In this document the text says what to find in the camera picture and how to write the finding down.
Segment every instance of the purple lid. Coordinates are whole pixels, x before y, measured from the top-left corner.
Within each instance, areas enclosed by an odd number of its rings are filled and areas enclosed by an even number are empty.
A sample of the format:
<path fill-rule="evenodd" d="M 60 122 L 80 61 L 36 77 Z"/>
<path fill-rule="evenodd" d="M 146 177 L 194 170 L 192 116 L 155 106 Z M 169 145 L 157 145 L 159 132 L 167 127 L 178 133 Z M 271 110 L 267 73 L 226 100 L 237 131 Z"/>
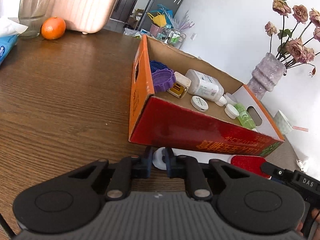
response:
<path fill-rule="evenodd" d="M 176 77 L 171 69 L 158 69 L 152 73 L 152 82 L 155 93 L 165 92 L 173 87 L 176 82 Z"/>

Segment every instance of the green transparent bottle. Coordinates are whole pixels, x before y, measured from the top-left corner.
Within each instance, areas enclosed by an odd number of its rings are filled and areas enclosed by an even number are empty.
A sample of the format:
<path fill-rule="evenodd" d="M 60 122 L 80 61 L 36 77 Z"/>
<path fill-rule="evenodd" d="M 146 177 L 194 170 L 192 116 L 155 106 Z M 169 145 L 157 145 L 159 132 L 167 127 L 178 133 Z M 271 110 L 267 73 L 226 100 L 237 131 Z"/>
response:
<path fill-rule="evenodd" d="M 238 119 L 243 127 L 250 130 L 252 130 L 253 128 L 256 128 L 256 124 L 254 123 L 248 111 L 245 109 L 245 107 L 242 104 L 237 103 L 235 105 L 235 108 L 239 112 Z"/>

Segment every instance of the human hand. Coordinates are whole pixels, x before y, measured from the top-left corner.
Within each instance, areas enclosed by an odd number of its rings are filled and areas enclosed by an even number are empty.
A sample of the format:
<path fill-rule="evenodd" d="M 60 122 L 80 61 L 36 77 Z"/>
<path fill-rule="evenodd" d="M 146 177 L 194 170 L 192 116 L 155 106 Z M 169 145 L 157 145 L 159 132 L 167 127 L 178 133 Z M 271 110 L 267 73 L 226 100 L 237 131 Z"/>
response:
<path fill-rule="evenodd" d="M 319 213 L 319 210 L 318 209 L 314 209 L 312 212 L 311 212 L 311 216 L 313 219 L 315 219 L 315 217 L 318 215 Z M 320 224 L 320 215 L 316 218 L 316 222 L 318 224 Z M 297 232 L 298 234 L 300 234 L 301 236 L 303 236 L 303 234 L 301 233 L 301 229 L 303 227 L 303 223 L 300 222 L 298 227 L 297 227 Z M 312 238 L 312 240 L 320 240 L 320 225 L 317 226 L 317 229 L 316 229 L 316 232 Z"/>

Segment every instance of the pink textured vase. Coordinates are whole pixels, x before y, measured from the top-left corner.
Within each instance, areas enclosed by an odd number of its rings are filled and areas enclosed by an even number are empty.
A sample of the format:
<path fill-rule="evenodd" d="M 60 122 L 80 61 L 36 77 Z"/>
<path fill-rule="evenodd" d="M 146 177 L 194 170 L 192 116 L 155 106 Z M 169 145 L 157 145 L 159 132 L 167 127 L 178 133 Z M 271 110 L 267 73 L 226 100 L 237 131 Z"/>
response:
<path fill-rule="evenodd" d="M 254 93 L 257 99 L 261 100 L 266 91 L 271 92 L 286 68 L 276 57 L 267 53 L 261 62 L 252 71 L 252 78 L 247 86 Z"/>

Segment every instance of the tissue pack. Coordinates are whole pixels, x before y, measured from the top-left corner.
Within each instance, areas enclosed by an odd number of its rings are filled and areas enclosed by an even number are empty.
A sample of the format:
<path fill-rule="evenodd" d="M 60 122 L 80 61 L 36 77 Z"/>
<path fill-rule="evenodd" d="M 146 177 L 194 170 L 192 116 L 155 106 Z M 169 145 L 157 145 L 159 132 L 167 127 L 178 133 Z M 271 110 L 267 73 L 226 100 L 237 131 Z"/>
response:
<path fill-rule="evenodd" d="M 11 35 L 0 38 L 0 65 L 9 51 L 16 44 L 18 35 Z"/>

